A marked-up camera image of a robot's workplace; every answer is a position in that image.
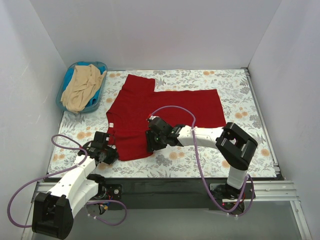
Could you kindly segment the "red t shirt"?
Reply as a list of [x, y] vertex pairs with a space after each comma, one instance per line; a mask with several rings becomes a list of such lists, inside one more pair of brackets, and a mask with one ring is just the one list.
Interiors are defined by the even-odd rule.
[[217, 90], [155, 91], [155, 80], [128, 75], [106, 112], [108, 134], [116, 138], [120, 161], [149, 157], [146, 130], [148, 116], [156, 112], [171, 126], [193, 122], [200, 128], [226, 125]]

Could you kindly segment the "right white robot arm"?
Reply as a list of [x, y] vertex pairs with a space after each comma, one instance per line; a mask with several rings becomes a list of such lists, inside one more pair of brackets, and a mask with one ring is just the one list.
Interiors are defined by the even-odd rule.
[[237, 124], [228, 122], [224, 127], [217, 128], [191, 127], [184, 124], [171, 126], [162, 118], [152, 116], [148, 120], [145, 134], [149, 153], [167, 146], [187, 147], [194, 144], [219, 150], [230, 165], [226, 181], [227, 195], [237, 199], [245, 192], [243, 184], [258, 143]]

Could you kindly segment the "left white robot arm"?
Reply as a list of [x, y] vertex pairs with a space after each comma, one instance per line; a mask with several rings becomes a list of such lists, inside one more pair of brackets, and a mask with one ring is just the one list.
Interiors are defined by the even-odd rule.
[[75, 216], [88, 201], [98, 201], [103, 214], [109, 200], [121, 199], [122, 185], [92, 173], [99, 163], [112, 164], [118, 159], [117, 150], [109, 145], [114, 141], [112, 135], [97, 131], [93, 140], [80, 148], [74, 168], [48, 192], [35, 197], [31, 226], [34, 233], [64, 240], [72, 230]]

